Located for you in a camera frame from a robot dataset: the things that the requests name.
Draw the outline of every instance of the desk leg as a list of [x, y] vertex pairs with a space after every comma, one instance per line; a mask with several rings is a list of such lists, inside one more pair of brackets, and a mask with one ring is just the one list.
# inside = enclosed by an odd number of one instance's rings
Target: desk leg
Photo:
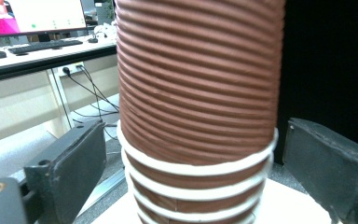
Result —
[[72, 120], [71, 111], [65, 97], [65, 92], [63, 91], [60, 77], [58, 74], [54, 74], [52, 70], [49, 69], [48, 79], [50, 81], [50, 86], [53, 90], [60, 115], [53, 120], [45, 122], [44, 125], [48, 132], [59, 138], [75, 127], [75, 125]]

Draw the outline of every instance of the white ring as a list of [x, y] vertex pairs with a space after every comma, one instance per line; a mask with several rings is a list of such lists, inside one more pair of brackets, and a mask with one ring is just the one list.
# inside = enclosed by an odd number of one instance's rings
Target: white ring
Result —
[[120, 144], [125, 148], [126, 152], [131, 155], [138, 162], [150, 168], [169, 173], [173, 175], [188, 175], [188, 176], [207, 176], [207, 175], [227, 175], [247, 169], [262, 160], [264, 160], [276, 147], [278, 141], [278, 129], [274, 130], [274, 137], [272, 141], [262, 150], [245, 157], [239, 161], [223, 162], [215, 165], [189, 165], [172, 163], [167, 161], [160, 161], [151, 158], [144, 154], [142, 151], [131, 146], [127, 141], [124, 133], [121, 131], [121, 121], [117, 122], [117, 137]]
[[263, 169], [256, 174], [248, 177], [247, 179], [242, 180], [239, 183], [214, 189], [181, 189], [164, 185], [148, 178], [147, 176], [136, 170], [128, 161], [128, 158], [124, 152], [121, 153], [121, 158], [126, 167], [125, 170], [129, 172], [131, 176], [133, 176], [133, 178], [136, 179], [137, 182], [139, 182], [139, 184], [141, 184], [147, 189], [156, 192], [157, 194], [179, 200], [212, 201], [221, 200], [241, 194], [265, 180], [272, 166], [273, 154], [270, 154], [270, 156], [268, 157], [268, 162], [264, 165]]
[[254, 205], [257, 200], [260, 198], [263, 190], [258, 190], [255, 194], [250, 196], [248, 200], [246, 200], [243, 203], [240, 203], [236, 206], [230, 207], [228, 209], [219, 210], [213, 213], [181, 213], [181, 212], [174, 212], [171, 210], [168, 210], [166, 208], [160, 207], [148, 200], [147, 197], [145, 197], [141, 192], [139, 192], [134, 186], [131, 181], [131, 178], [129, 177], [129, 171], [126, 170], [126, 177], [127, 177], [127, 183], [129, 185], [129, 188], [132, 189], [131, 193], [135, 196], [135, 198], [142, 203], [145, 207], [150, 209], [156, 214], [159, 214], [160, 216], [164, 216], [167, 218], [172, 218], [179, 221], [184, 222], [211, 222], [211, 221], [218, 221], [222, 219], [227, 219], [231, 217], [235, 217], [236, 215], [248, 210], [252, 205]]

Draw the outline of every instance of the black background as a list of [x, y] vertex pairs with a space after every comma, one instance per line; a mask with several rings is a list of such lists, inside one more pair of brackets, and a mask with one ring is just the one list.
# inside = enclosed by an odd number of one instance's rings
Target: black background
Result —
[[287, 0], [285, 10], [277, 163], [290, 118], [358, 143], [358, 0]]

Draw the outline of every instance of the desk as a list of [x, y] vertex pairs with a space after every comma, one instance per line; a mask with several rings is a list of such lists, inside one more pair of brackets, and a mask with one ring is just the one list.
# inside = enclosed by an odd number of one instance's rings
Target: desk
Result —
[[[24, 56], [7, 52], [7, 58], [0, 59], [0, 139], [39, 124], [47, 124], [48, 130], [59, 137], [68, 131], [68, 122], [62, 119], [65, 105], [68, 112], [95, 102], [92, 94], [71, 79], [54, 80], [54, 67], [84, 62], [106, 96], [118, 93], [116, 40], [101, 37], [97, 44], [91, 44], [88, 38], [79, 38], [84, 41], [82, 45], [39, 50]], [[73, 78], [91, 88], [82, 75]]]
[[[93, 224], [131, 223], [141, 224], [136, 211], [136, 202], [125, 194]], [[330, 224], [328, 213], [309, 195], [290, 189], [268, 179], [263, 191], [254, 224]]]

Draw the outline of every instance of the white table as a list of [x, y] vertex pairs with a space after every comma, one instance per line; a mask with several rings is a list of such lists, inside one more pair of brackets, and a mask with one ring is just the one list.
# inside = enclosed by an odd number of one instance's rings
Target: white table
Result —
[[[93, 224], [141, 224], [136, 202], [126, 193], [96, 218]], [[330, 224], [328, 213], [309, 195], [268, 179], [256, 214], [255, 224]]]

